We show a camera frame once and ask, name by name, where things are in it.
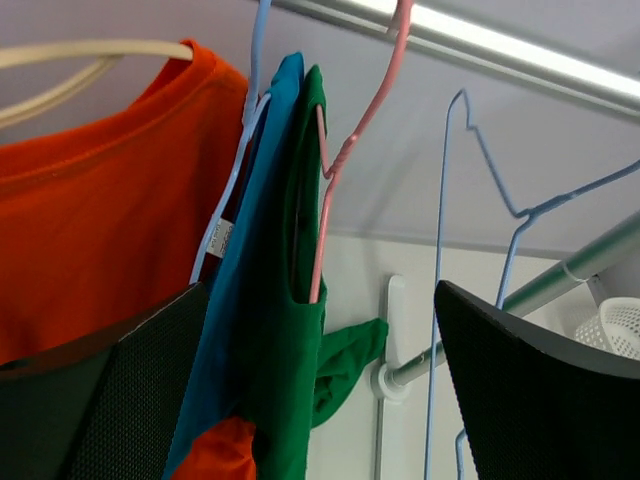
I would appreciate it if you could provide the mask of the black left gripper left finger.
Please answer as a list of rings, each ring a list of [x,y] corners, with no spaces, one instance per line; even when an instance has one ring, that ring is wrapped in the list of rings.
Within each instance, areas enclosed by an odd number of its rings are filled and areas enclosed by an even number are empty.
[[[4,479],[159,479],[208,294],[164,303],[1,367]]]

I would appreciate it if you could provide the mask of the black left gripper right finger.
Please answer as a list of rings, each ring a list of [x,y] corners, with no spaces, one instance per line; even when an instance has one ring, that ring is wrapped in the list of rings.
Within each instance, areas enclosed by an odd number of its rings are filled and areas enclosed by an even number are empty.
[[[638,361],[449,281],[438,283],[434,306],[479,478],[638,478]]]

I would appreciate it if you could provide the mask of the green t shirt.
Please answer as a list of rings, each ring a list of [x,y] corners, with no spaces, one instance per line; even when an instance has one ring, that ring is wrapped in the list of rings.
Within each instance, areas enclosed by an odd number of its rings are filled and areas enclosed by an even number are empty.
[[[237,412],[255,427],[260,479],[302,479],[310,432],[353,391],[383,353],[380,319],[325,333],[327,289],[310,302],[318,237],[321,156],[316,109],[326,105],[318,66],[305,76],[294,123],[249,262],[233,348],[244,381]]]

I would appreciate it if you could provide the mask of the pink wire hanger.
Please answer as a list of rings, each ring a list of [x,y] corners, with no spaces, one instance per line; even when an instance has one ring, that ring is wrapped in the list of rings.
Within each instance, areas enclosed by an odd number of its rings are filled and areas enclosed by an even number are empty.
[[[343,141],[335,159],[332,162],[329,161],[325,110],[321,104],[316,105],[316,124],[318,130],[321,170],[324,178],[328,181],[328,186],[324,193],[319,219],[318,237],[309,290],[309,304],[316,304],[320,296],[325,239],[329,226],[329,216],[334,191],[340,181],[346,162],[350,158],[360,137],[365,132],[366,128],[391,91],[400,71],[410,32],[411,11],[413,5],[414,2],[410,0],[399,0],[396,2],[387,26],[387,31],[395,34],[395,44],[384,77],[358,124],[354,128],[353,132]]]

